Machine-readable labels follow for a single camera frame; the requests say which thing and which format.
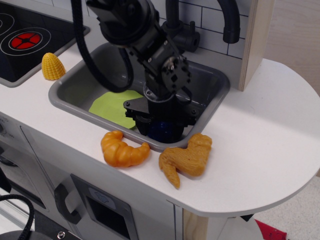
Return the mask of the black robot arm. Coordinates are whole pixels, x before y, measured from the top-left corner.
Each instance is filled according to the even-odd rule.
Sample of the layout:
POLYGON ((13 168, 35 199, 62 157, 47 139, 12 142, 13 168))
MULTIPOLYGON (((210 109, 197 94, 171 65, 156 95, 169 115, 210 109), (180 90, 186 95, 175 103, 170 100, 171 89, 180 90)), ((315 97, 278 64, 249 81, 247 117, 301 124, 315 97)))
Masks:
POLYGON ((71 2, 76 43, 94 78, 114 93, 128 90, 134 81, 130 55, 144 67, 142 98, 124 103, 125 115, 135 121, 139 132, 162 143, 177 141, 184 129, 196 123, 195 114, 181 101, 179 91, 190 94, 189 64, 159 25, 157 11, 148 0, 89 0, 104 38, 118 48, 127 71, 125 85, 117 85, 103 75, 92 59, 83 34, 82 3, 71 2))

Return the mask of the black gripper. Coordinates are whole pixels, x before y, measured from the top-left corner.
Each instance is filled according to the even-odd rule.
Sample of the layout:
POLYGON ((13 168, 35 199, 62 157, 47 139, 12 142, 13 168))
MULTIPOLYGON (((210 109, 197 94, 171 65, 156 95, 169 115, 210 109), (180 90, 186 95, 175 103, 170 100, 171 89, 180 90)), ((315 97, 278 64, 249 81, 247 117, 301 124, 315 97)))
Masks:
POLYGON ((143 93, 143 97, 123 103, 125 116, 135 121, 140 134, 148 136, 153 122, 172 123, 171 139, 177 142, 185 127, 196 123, 200 111, 192 105, 193 95, 186 87, 164 97, 156 96, 147 86, 143 93))

